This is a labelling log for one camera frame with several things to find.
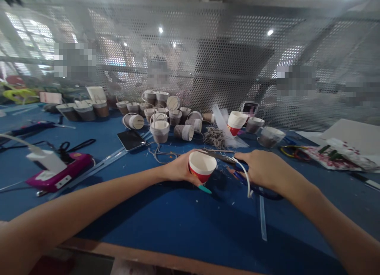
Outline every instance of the fingernail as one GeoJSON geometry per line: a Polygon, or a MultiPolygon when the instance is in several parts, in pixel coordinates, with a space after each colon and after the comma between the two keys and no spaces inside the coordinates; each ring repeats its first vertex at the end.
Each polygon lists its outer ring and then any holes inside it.
{"type": "Polygon", "coordinates": [[[198,188],[199,188],[199,190],[201,190],[207,194],[212,194],[212,192],[203,185],[199,185],[198,188]]]}

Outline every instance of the white cable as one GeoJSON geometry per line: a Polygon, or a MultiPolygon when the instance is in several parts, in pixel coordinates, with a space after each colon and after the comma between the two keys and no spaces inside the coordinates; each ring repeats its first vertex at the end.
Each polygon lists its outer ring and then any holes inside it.
{"type": "Polygon", "coordinates": [[[42,153],[42,150],[41,148],[33,145],[33,144],[30,144],[29,142],[26,142],[25,140],[22,140],[22,139],[19,139],[18,137],[14,137],[14,136],[10,136],[10,135],[7,135],[7,134],[0,134],[0,137],[4,137],[4,138],[9,138],[9,139],[12,139],[12,140],[15,140],[15,141],[18,141],[24,145],[27,145],[30,149],[30,151],[36,153],[36,154],[41,154],[42,153]]]}
{"type": "Polygon", "coordinates": [[[245,174],[245,178],[247,180],[247,187],[248,187],[247,198],[251,198],[252,197],[251,184],[249,182],[249,177],[248,177],[248,173],[247,173],[246,169],[244,168],[244,166],[235,157],[232,157],[232,158],[228,157],[228,156],[226,156],[226,157],[229,158],[229,159],[231,159],[231,160],[233,160],[233,161],[235,161],[236,163],[238,163],[241,166],[241,168],[243,169],[244,174],[245,174]]]}

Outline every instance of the metal mesh screen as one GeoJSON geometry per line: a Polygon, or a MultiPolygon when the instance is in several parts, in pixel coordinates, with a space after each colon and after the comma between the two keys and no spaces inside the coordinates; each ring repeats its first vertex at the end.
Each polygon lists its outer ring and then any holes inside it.
{"type": "Polygon", "coordinates": [[[253,100],[280,128],[323,131],[340,118],[380,125],[376,18],[222,3],[23,2],[0,3],[0,60],[40,87],[78,95],[102,86],[110,101],[138,102],[153,88],[203,112],[253,100]],[[95,73],[54,78],[55,43],[92,46],[95,73]],[[292,72],[281,92],[278,66],[292,72]]]}

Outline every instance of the blue table surface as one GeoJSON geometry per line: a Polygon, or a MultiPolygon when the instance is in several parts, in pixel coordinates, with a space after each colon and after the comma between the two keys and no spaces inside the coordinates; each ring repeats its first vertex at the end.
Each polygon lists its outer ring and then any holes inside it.
{"type": "MultiPolygon", "coordinates": [[[[8,115],[0,118],[1,131],[20,127],[28,119],[57,122],[58,115],[40,109],[17,116],[8,115]]],[[[121,148],[116,134],[125,128],[118,111],[111,110],[109,118],[96,122],[69,122],[65,119],[63,124],[76,129],[46,129],[26,140],[31,143],[47,140],[56,147],[70,141],[74,147],[95,138],[95,144],[80,152],[93,155],[97,162],[121,148]]],[[[162,151],[184,153],[194,147],[205,147],[200,139],[192,142],[175,139],[172,130],[162,151]]],[[[250,147],[238,151],[260,149],[253,135],[244,134],[241,138],[250,147]]],[[[306,139],[298,143],[312,145],[306,139]]],[[[147,151],[148,148],[144,147],[123,156],[74,190],[158,166],[147,151]]],[[[344,214],[380,239],[379,192],[350,177],[347,172],[329,171],[315,162],[299,162],[283,156],[277,149],[272,151],[317,185],[344,214]]],[[[28,152],[27,148],[19,148],[0,153],[0,187],[26,180],[39,172],[39,168],[26,159],[28,152]]],[[[166,156],[160,156],[160,159],[172,160],[166,156]]],[[[380,175],[366,176],[380,183],[380,175]]],[[[227,173],[223,163],[218,163],[206,186],[213,192],[211,196],[186,182],[152,186],[94,221],[77,237],[260,273],[345,274],[317,229],[287,200],[265,200],[268,241],[264,242],[258,197],[248,199],[247,188],[227,173]]],[[[0,220],[10,221],[46,201],[47,196],[37,198],[36,190],[25,183],[0,191],[0,220]]]]}

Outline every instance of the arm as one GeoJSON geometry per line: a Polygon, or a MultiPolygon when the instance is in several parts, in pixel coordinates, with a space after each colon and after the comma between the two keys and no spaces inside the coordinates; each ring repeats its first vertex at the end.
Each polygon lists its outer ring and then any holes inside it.
{"type": "Polygon", "coordinates": [[[167,165],[72,192],[13,219],[0,229],[2,274],[28,274],[43,253],[151,185],[187,180],[199,186],[198,178],[188,170],[191,152],[167,165]]]}
{"type": "Polygon", "coordinates": [[[250,180],[292,202],[320,231],[351,275],[378,274],[380,243],[338,210],[313,184],[274,153],[237,153],[250,180]]]}

